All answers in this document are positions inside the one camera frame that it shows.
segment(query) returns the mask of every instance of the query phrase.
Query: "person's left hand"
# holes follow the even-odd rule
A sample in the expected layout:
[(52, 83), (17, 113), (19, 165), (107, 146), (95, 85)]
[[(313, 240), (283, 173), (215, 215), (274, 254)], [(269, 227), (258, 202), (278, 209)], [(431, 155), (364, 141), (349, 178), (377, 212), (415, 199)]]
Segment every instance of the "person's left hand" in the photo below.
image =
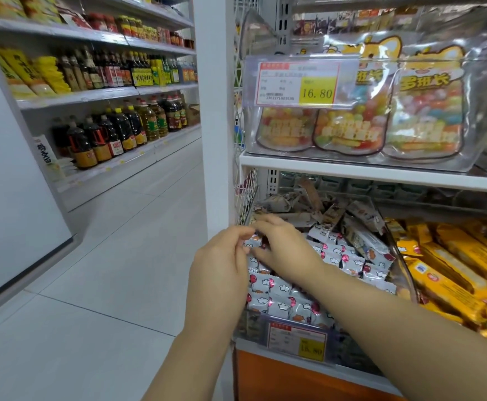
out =
[(232, 335), (249, 284), (249, 249), (243, 241), (254, 232), (251, 227), (228, 227), (197, 250), (189, 270), (184, 331)]

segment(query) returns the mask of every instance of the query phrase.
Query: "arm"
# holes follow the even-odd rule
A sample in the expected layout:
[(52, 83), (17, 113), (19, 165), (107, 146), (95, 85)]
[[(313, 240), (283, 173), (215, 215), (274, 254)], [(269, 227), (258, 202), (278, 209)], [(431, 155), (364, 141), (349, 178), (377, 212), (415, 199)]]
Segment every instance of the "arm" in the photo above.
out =
[(233, 330), (244, 309), (249, 275), (242, 243), (254, 231), (230, 227), (195, 254), (189, 271), (184, 329), (174, 339), (142, 401), (212, 399)]
[(487, 399), (486, 338), (324, 263), (275, 216), (253, 226), (271, 247), (255, 256), (325, 305), (407, 399)]

